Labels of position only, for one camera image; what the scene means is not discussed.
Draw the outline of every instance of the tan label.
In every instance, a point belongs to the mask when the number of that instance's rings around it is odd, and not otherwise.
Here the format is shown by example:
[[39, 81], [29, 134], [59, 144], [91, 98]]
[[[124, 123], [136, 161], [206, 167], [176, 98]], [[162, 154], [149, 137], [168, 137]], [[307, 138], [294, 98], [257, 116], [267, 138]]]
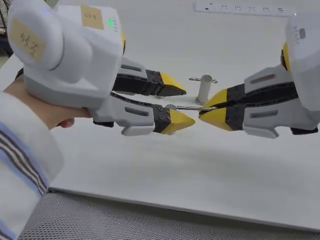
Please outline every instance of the tan label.
[[36, 62], [42, 60], [46, 47], [45, 41], [17, 18], [12, 20], [8, 38]]
[[81, 5], [82, 26], [104, 30], [101, 9], [87, 5]]

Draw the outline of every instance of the gray mesh fabric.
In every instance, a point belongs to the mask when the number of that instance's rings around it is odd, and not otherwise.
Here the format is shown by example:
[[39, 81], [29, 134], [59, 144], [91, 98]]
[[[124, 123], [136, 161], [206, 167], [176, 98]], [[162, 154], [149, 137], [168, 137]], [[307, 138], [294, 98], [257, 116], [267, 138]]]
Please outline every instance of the gray mesh fabric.
[[320, 235], [52, 192], [19, 240], [320, 240]]

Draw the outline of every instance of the human hand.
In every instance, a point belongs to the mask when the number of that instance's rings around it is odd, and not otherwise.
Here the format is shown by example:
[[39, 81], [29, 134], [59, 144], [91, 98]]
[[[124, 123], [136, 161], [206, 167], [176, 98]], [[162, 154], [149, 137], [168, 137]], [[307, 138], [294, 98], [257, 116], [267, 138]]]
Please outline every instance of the human hand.
[[26, 104], [51, 130], [56, 126], [69, 128], [75, 118], [91, 118], [86, 108], [71, 108], [48, 104], [27, 93], [23, 75], [20, 75], [3, 92], [10, 94]]

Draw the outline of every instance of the metal cylinder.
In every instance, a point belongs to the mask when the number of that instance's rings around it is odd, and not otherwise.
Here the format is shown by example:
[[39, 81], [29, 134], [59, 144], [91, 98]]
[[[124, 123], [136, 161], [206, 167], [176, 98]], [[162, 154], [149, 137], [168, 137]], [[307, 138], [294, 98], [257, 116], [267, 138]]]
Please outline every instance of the metal cylinder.
[[198, 96], [195, 99], [195, 102], [199, 105], [204, 105], [208, 102], [209, 92], [213, 78], [210, 75], [203, 75], [201, 77], [201, 83], [199, 88]]

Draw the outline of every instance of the person's arm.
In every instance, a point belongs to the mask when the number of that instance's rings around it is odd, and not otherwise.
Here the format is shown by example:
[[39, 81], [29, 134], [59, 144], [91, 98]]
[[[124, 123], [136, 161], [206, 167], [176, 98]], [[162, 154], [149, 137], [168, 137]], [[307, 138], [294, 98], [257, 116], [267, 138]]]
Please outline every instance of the person's arm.
[[44, 122], [24, 103], [0, 93], [0, 239], [16, 239], [63, 165]]

